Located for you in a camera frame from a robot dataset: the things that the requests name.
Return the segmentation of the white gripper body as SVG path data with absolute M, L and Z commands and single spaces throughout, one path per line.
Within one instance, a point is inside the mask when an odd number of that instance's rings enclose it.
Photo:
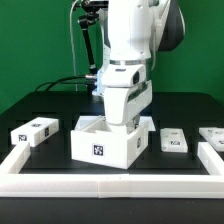
M 151 81 L 143 82 L 131 88 L 107 87 L 104 92 L 106 120 L 111 125 L 126 125 L 145 109 L 151 101 Z

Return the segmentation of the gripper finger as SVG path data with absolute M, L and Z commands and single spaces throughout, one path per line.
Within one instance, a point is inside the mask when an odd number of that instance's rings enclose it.
M 138 128 L 140 122 L 140 115 L 136 115 L 132 120 L 132 131 Z

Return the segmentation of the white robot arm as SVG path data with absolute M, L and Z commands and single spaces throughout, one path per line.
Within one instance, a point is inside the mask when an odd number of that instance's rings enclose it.
M 100 24 L 105 61 L 97 83 L 105 117 L 110 126 L 125 127 L 152 101 L 148 63 L 182 42 L 185 23 L 178 0 L 108 0 Z

